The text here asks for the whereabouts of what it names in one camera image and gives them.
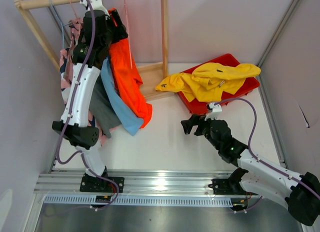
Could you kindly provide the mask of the light blue shorts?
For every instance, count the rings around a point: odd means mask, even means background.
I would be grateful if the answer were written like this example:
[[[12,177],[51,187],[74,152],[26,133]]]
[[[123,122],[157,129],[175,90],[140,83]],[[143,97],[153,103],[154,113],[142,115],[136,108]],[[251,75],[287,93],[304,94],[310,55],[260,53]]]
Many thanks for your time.
[[[136,116],[136,114],[124,103],[116,91],[109,57],[103,61],[100,76],[103,87],[116,116],[120,120],[124,129],[131,136],[134,136],[143,125],[144,121],[142,118]]]

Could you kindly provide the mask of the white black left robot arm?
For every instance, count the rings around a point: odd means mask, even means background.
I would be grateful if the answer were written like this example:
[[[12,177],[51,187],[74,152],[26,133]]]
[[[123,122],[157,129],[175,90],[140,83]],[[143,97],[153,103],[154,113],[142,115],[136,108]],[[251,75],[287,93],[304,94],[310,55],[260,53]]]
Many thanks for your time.
[[[80,155],[85,174],[92,177],[90,184],[97,192],[105,191],[109,185],[99,147],[103,137],[110,138],[111,130],[121,124],[101,77],[114,32],[115,25],[104,11],[85,13],[71,57],[72,80],[65,109],[60,120],[52,123],[59,135],[56,160],[65,165]]]

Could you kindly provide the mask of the yellow shorts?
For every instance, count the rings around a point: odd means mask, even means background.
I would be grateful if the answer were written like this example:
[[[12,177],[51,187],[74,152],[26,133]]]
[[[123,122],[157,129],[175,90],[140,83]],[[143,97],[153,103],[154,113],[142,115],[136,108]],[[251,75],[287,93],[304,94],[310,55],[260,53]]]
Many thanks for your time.
[[[175,73],[164,78],[156,87],[162,92],[181,92],[188,102],[220,102],[224,92],[234,95],[247,78],[254,78],[261,69],[251,63],[235,67],[208,62],[195,68],[192,73]]]

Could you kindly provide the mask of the orange shorts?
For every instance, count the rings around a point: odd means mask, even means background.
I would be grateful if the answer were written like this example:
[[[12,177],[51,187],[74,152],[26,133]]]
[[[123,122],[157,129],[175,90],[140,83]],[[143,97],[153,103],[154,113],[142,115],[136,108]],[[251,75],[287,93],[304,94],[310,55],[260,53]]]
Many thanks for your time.
[[[137,117],[143,119],[143,124],[140,127],[140,129],[143,129],[152,118],[153,108],[151,104],[146,102],[140,91],[143,80],[133,56],[133,68],[131,69],[128,39],[125,38],[117,43],[112,43],[109,47],[109,54],[113,78],[120,98]]]

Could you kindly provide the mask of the grey shorts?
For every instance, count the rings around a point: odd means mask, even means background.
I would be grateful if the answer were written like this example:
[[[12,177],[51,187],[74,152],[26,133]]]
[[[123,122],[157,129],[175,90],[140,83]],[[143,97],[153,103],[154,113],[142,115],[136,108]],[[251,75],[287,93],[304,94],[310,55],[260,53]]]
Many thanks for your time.
[[[100,75],[94,84],[89,111],[108,139],[112,137],[111,130],[122,124],[111,105]]]

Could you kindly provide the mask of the pink hanger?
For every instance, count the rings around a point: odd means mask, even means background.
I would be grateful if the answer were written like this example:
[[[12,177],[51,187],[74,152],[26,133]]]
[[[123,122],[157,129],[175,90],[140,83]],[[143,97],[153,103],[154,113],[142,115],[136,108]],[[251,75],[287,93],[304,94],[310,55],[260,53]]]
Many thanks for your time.
[[[128,7],[126,0],[123,0],[123,7],[125,13],[125,22],[126,22],[126,31],[128,34],[128,51],[129,51],[129,61],[130,61],[130,68],[133,69],[133,62],[132,62],[132,51],[131,51],[131,42],[130,42],[130,27],[129,27],[129,17],[128,17]]]
[[[73,5],[72,0],[69,0],[69,4],[70,4],[70,6],[71,6],[71,8],[72,8],[72,11],[73,11],[73,14],[74,14],[75,18],[77,19],[77,18],[78,18],[78,15],[77,15],[77,13],[76,13],[76,10],[75,10],[75,7],[74,7],[74,5]]]

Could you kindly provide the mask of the blue hanger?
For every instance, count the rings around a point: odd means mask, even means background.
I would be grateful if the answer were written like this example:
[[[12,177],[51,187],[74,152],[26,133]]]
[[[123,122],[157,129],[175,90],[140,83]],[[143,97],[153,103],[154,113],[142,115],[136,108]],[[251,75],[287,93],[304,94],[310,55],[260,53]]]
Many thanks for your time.
[[[49,0],[49,7],[53,13],[53,16],[55,18],[55,20],[57,21],[58,23],[58,26],[61,30],[61,48],[62,49],[65,49],[65,43],[66,43],[66,40],[65,40],[65,25],[63,24],[60,16],[58,15],[58,12],[55,8],[55,6],[53,5],[53,1],[52,0]]]

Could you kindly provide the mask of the pink patterned shorts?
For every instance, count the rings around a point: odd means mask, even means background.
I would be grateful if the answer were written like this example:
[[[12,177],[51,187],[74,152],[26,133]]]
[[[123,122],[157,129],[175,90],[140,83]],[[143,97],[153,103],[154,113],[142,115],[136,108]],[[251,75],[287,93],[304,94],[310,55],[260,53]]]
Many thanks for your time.
[[[73,81],[73,52],[74,48],[78,43],[81,29],[83,27],[83,19],[78,17],[76,19],[70,20],[70,45],[69,47],[63,48],[60,50],[60,59],[59,59],[59,71],[60,71],[60,87],[61,95],[64,104],[66,105],[70,95],[70,87]],[[104,134],[98,120],[95,116],[88,110],[87,123],[89,127],[98,128],[98,140],[94,147],[100,148],[104,145],[107,140],[106,135]]]

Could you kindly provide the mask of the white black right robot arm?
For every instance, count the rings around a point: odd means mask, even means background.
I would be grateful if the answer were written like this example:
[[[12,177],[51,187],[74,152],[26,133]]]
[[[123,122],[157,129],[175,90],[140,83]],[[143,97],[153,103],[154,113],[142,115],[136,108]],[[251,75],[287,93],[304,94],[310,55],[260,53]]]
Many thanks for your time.
[[[193,114],[180,123],[186,135],[196,127],[195,136],[204,136],[223,161],[236,166],[228,181],[232,193],[246,191],[265,197],[283,206],[301,224],[313,226],[320,215],[320,181],[314,174],[291,171],[251,152],[232,136],[224,120]]]

